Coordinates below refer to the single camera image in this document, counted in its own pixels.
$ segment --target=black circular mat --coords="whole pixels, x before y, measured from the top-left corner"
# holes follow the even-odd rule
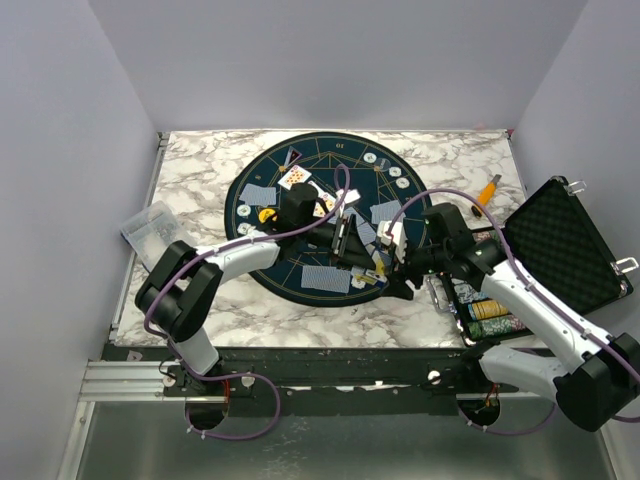
[[[240,209],[244,216],[240,216],[238,212],[238,207],[244,203],[239,197],[248,184],[276,187],[274,208],[278,207],[280,197],[287,192],[278,181],[286,174],[280,167],[284,165],[290,147],[302,154],[296,164],[311,173],[306,181],[315,182],[334,197],[336,192],[333,171],[339,163],[349,167],[351,189],[357,189],[362,197],[355,209],[373,230],[377,229],[377,225],[371,224],[372,212],[369,207],[394,200],[404,204],[417,193],[426,190],[416,172],[402,158],[371,140],[335,132],[299,135],[258,155],[231,184],[224,211],[228,239],[241,237],[246,224],[259,225],[258,214],[264,207],[251,207],[250,211],[246,207],[244,211]],[[422,246],[427,241],[427,229],[421,213],[430,205],[429,199],[425,198],[405,212],[407,237],[417,246]],[[380,283],[365,284],[364,287],[362,284],[357,285],[362,288],[350,285],[347,293],[303,288],[301,278],[302,267],[305,265],[335,266],[327,249],[304,245],[292,258],[266,270],[252,272],[251,276],[276,295],[303,305],[344,307],[368,302],[380,296]]]

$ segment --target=gray floor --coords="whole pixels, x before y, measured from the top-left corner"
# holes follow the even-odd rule
[[[531,426],[548,412],[540,399],[514,399],[504,428]],[[247,432],[264,419],[229,419]],[[544,431],[495,437],[457,417],[427,415],[287,417],[259,440],[223,442],[186,434],[182,406],[96,406],[79,478],[153,479],[584,479],[614,478],[599,434],[560,414]]]

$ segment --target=white marble surface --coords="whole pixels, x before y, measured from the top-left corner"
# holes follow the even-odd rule
[[[260,152],[302,130],[174,132],[153,201],[164,201],[200,245],[226,240],[223,207],[233,179]],[[374,140],[403,157],[427,187],[451,187],[474,196],[495,174],[502,180],[491,211],[504,221],[524,201],[504,132],[349,132]],[[486,225],[462,199],[452,201],[472,227]],[[133,304],[146,272],[136,262],[116,344],[160,345],[147,334]],[[462,346],[453,316],[438,314],[423,291],[412,302],[380,298],[356,307],[320,309],[288,302],[243,275],[222,286],[205,324],[219,346],[450,347]]]

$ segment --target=gray wall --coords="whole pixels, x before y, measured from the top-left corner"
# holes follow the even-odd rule
[[[161,130],[511,128],[585,0],[90,0]]]
[[[614,254],[640,259],[638,18],[637,0],[587,4],[516,127],[514,148],[530,193],[551,175],[584,179],[581,199]],[[640,339],[640,292],[592,317]],[[640,402],[627,413],[640,415]],[[613,453],[640,471],[640,427],[610,424],[622,434]]]
[[[157,140],[86,1],[5,2],[1,24],[1,476],[53,479]]]

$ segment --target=transparent plastic box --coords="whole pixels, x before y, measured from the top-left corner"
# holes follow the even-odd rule
[[[164,202],[155,202],[131,217],[120,231],[148,271],[153,270],[173,242],[182,240],[191,246],[196,245]]]

